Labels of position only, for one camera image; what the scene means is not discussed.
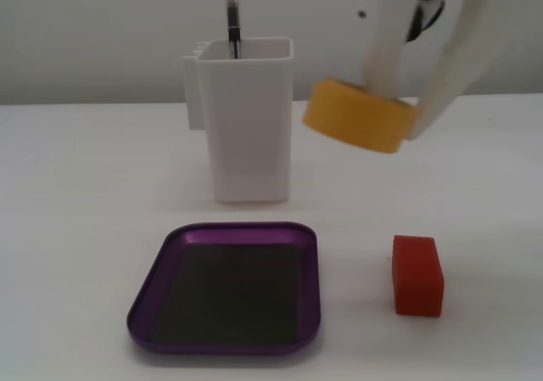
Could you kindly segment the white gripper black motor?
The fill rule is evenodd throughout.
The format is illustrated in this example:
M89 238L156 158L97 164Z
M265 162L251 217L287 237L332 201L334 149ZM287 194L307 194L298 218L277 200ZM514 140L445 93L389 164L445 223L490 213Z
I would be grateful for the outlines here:
M363 64L365 88L384 99L398 97L400 64L405 43L413 42L430 29L445 11L446 0L378 0L372 11L369 49ZM464 78L468 50L473 44L480 16L480 0L463 0L451 37L444 46L417 102L417 120L408 136L419 137L460 94L456 84ZM401 42L386 42L404 31Z

